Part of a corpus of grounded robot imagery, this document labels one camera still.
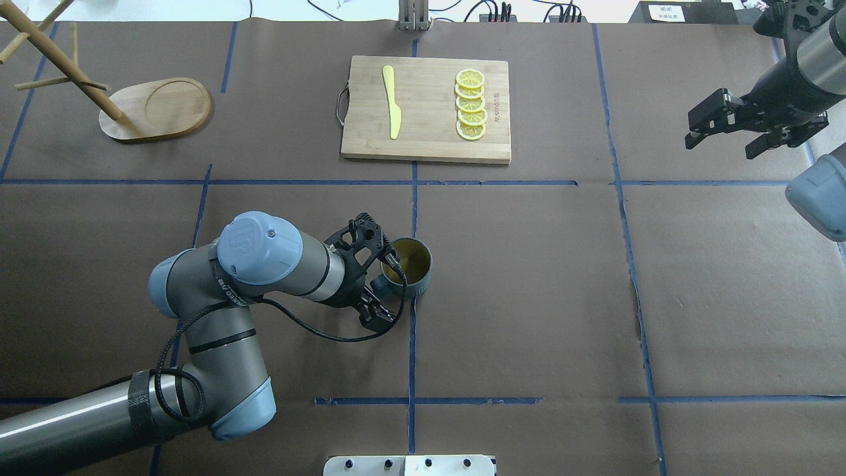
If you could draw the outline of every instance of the blue joint cap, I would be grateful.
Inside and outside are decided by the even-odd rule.
[[[150,299],[156,305],[159,313],[169,318],[179,318],[173,309],[170,308],[170,303],[168,303],[168,276],[170,275],[170,269],[180,256],[189,251],[191,250],[185,250],[156,265],[152,273],[150,273],[150,279],[147,281],[147,290],[150,292]]]
[[[286,220],[263,212],[241,213],[217,242],[223,270],[248,285],[269,285],[294,271],[303,256],[303,237]]]
[[[215,440],[234,440],[263,427],[276,414],[270,377],[209,429]]]
[[[835,157],[820,157],[788,184],[784,194],[826,238],[846,241],[846,168]]]

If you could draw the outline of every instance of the mug handle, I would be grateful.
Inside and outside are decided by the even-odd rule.
[[[373,289],[373,294],[375,294],[379,299],[384,299],[392,293],[391,283],[387,280],[385,275],[381,273],[379,273],[379,275],[371,281],[371,288]]]

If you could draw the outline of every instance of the white label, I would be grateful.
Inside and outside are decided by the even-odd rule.
[[[681,5],[649,5],[649,16],[657,21],[684,22]]]

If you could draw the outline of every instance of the white floor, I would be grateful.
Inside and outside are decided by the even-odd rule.
[[[30,18],[39,20],[52,10],[58,0],[14,0]],[[456,0],[430,0],[429,8],[446,8]],[[735,8],[742,8],[741,0],[733,0]],[[330,14],[350,21],[396,19],[398,0],[312,0]],[[521,22],[540,22],[551,5],[536,0],[510,0],[511,13]],[[626,23],[638,0],[590,0],[576,4],[592,23]],[[432,13],[461,21],[474,0],[461,0],[446,12]],[[332,20],[306,0],[252,0],[253,16],[284,21]],[[470,21],[478,21],[477,8]],[[63,20],[100,21],[235,21],[250,16],[250,0],[77,0],[62,15]]]

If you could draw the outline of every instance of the wooden mug tree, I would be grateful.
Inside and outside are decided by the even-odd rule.
[[[118,141],[155,141],[178,137],[196,130],[208,119],[212,97],[206,88],[191,78],[170,78],[130,86],[111,97],[108,86],[92,81],[79,67],[76,24],[74,57],[68,58],[44,31],[74,0],[62,2],[39,25],[32,23],[11,0],[0,0],[0,16],[19,34],[0,51],[0,64],[23,42],[29,40],[65,74],[63,78],[39,80],[15,85],[19,91],[72,82],[100,108],[100,128]]]

